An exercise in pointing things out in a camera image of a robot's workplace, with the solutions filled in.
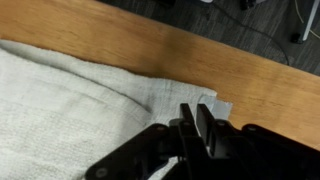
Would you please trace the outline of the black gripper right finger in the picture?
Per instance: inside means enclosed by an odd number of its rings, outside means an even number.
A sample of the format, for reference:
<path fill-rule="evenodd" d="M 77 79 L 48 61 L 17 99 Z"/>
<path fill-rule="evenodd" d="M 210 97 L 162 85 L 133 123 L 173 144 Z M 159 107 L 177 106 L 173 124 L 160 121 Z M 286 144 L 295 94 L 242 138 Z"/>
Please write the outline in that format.
<path fill-rule="evenodd" d="M 255 124 L 235 128 L 197 106 L 214 180 L 320 180 L 320 151 Z"/>

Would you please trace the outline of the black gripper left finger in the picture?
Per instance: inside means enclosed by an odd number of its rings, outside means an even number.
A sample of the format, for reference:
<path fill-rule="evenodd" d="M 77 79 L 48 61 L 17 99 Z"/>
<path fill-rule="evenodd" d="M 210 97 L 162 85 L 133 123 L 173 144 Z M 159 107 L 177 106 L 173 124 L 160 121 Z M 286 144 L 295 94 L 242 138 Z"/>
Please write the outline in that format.
<path fill-rule="evenodd" d="M 180 117 L 168 125 L 155 123 L 98 160 L 85 172 L 85 180 L 148 180 L 178 158 L 178 170 L 192 175 L 199 135 L 188 104 L 180 105 Z"/>

